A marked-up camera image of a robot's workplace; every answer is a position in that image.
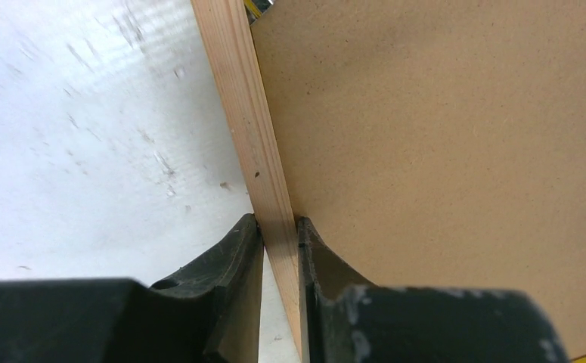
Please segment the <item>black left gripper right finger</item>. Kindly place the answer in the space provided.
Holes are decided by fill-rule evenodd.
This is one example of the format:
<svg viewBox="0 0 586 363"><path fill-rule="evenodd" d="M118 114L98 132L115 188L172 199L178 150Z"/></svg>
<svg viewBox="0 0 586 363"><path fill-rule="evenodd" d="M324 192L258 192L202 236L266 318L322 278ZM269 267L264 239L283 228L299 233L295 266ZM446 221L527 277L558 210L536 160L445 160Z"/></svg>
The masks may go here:
<svg viewBox="0 0 586 363"><path fill-rule="evenodd" d="M304 362L567 362L547 314L515 290L384 287L335 254L302 217Z"/></svg>

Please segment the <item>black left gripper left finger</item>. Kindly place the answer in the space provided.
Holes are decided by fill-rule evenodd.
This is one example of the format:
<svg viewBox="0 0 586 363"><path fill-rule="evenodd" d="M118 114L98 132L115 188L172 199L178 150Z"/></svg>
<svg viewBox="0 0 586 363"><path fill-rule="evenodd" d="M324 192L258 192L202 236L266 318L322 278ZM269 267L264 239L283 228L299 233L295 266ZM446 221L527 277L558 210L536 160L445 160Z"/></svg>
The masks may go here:
<svg viewBox="0 0 586 363"><path fill-rule="evenodd" d="M0 281L0 362L255 362L264 247L252 214L150 286Z"/></svg>

